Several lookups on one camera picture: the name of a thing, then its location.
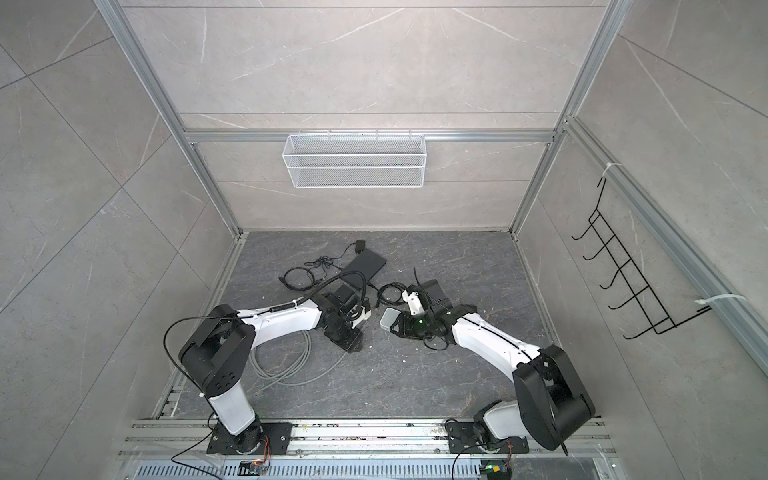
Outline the dark grey network switch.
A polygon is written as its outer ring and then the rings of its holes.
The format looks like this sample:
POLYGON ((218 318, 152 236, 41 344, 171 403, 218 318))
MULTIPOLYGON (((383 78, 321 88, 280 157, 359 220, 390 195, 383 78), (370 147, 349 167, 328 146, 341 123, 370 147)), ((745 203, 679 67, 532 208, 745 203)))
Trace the dark grey network switch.
POLYGON ((386 265, 386 259, 372 250, 364 250, 342 269, 341 280, 361 290, 386 265))

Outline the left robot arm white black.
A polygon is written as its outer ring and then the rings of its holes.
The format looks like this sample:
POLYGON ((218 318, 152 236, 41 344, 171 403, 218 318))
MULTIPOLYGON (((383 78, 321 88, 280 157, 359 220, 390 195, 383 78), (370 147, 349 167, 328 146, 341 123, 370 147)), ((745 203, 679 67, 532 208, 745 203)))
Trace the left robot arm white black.
POLYGON ((267 448, 266 434, 241 377, 258 346, 317 328, 346 352, 361 348, 358 322, 370 316, 368 279, 357 270, 336 274, 296 299, 259 309, 227 304, 198 316, 196 330, 171 364, 202 394, 217 417, 213 435, 239 454, 267 448))

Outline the black power adapter with cord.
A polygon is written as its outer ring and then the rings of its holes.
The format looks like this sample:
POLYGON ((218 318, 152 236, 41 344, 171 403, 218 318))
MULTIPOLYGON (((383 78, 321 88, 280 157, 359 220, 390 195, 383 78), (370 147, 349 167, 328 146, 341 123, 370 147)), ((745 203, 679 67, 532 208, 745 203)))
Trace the black power adapter with cord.
POLYGON ((366 249, 366 241, 363 239, 356 240, 350 244, 348 244, 344 250, 337 256, 330 256, 330 255, 322 255, 315 260, 305 262, 303 264, 304 267, 308 269, 337 269, 340 270, 340 267, 336 264, 338 260, 343 259, 350 250, 353 250, 355 254, 360 254, 366 249))

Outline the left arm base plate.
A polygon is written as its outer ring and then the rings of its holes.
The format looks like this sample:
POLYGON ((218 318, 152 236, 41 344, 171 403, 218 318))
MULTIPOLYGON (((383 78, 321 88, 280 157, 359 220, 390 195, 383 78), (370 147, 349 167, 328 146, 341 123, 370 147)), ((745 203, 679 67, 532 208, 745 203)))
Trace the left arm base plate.
POLYGON ((207 454, 285 455, 293 425, 287 422, 255 422, 239 435, 231 434, 223 425, 216 425, 206 448, 207 454))

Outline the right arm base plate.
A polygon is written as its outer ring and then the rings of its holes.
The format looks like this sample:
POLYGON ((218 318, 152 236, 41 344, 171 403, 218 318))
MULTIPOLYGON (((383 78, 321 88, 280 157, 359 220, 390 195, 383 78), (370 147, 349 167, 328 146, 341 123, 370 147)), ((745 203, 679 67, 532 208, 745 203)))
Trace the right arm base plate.
POLYGON ((467 454, 527 454, 530 452, 525 436, 512 436, 505 439, 495 437, 480 422, 464 422, 453 418, 443 423, 451 453, 467 454))

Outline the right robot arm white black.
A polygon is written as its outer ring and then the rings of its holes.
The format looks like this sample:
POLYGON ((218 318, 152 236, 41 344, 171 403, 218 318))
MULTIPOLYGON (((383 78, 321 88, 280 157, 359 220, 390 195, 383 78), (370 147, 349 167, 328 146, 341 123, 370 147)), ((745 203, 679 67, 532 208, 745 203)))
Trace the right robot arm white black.
POLYGON ((496 401, 473 417, 479 449, 530 438, 546 450, 565 441, 596 415, 595 405, 567 353, 557 345, 539 347, 488 323, 471 304, 454 304, 439 282, 406 287, 405 310, 387 308, 380 327, 395 336, 459 346, 478 355, 514 385, 515 398, 496 401))

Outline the white rectangular box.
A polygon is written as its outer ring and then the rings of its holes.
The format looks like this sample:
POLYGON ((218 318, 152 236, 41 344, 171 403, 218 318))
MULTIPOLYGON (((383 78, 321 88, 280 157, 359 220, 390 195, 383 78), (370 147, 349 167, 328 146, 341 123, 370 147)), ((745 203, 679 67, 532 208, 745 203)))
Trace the white rectangular box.
POLYGON ((401 317, 401 315, 401 310, 387 308, 379 321, 380 328, 385 331, 390 331, 394 326, 397 325, 398 319, 401 317))

